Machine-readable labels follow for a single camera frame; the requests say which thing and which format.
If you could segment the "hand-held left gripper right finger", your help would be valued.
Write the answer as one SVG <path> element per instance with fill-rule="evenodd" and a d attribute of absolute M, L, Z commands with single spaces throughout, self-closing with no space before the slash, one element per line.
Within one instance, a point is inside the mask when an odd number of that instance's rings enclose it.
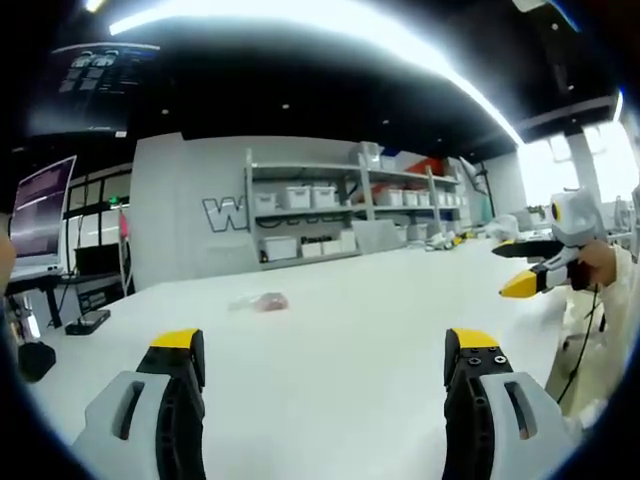
<path fill-rule="evenodd" d="M 577 446 L 556 401 L 482 331 L 447 330 L 443 383 L 444 479 L 550 479 Z"/>

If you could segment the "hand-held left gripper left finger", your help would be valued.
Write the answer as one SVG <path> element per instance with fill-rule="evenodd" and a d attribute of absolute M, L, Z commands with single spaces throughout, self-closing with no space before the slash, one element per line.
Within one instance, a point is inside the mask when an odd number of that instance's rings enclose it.
<path fill-rule="evenodd" d="M 204 479 L 204 387 L 203 332 L 160 335 L 86 407 L 74 455 L 94 479 Z"/>

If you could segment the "person's right hand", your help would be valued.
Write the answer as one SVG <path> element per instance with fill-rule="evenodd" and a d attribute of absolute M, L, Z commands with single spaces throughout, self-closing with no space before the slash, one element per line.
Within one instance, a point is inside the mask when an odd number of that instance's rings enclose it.
<path fill-rule="evenodd" d="M 608 287 L 617 278 L 614 247 L 601 240 L 593 240 L 579 251 L 577 276 L 571 281 L 574 290 L 591 286 Z"/>

